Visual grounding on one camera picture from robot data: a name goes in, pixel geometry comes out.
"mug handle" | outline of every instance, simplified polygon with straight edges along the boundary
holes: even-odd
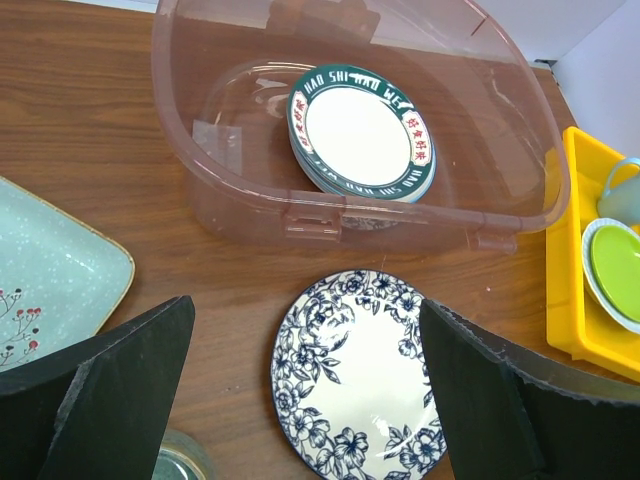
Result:
[[[615,177],[616,173],[618,173],[618,170],[620,170],[622,167],[626,167],[627,165],[637,165],[638,167],[640,167],[640,158],[625,158],[624,160],[620,161],[615,167],[613,167],[613,170],[611,170],[611,173],[609,174],[609,178],[607,178],[607,183],[605,183],[604,185],[602,198],[609,196],[612,191],[611,182],[613,182],[613,177]]]

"light blue mug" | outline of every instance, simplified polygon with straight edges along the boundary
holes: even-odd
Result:
[[[640,173],[611,189],[616,172],[626,165],[640,167],[640,158],[627,158],[613,167],[598,201],[598,215],[629,226],[640,225]]]

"green bowl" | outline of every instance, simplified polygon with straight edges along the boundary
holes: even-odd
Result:
[[[628,227],[600,228],[591,242],[591,265],[609,301],[640,322],[640,236]]]

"pink plastic bin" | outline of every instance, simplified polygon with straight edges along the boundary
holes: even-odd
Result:
[[[284,109],[316,65],[375,71],[408,94],[437,155],[418,203],[317,190],[296,163]],[[513,42],[465,0],[161,0],[156,106],[186,167],[193,210],[252,243],[439,252],[513,251],[569,197],[549,105]]]

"wooden table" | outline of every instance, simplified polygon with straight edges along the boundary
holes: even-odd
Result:
[[[136,279],[106,328],[169,297],[193,296],[197,322],[170,425],[206,447],[219,478],[316,478],[280,432],[269,362],[288,306],[336,270],[398,275],[483,327],[570,362],[545,341],[543,232],[522,236],[512,256],[421,256],[246,247],[205,231],[186,206],[182,166],[156,119],[152,21],[0,0],[0,174],[131,252]],[[564,129],[573,119],[556,84],[536,73]],[[448,458],[429,478],[453,478]]]

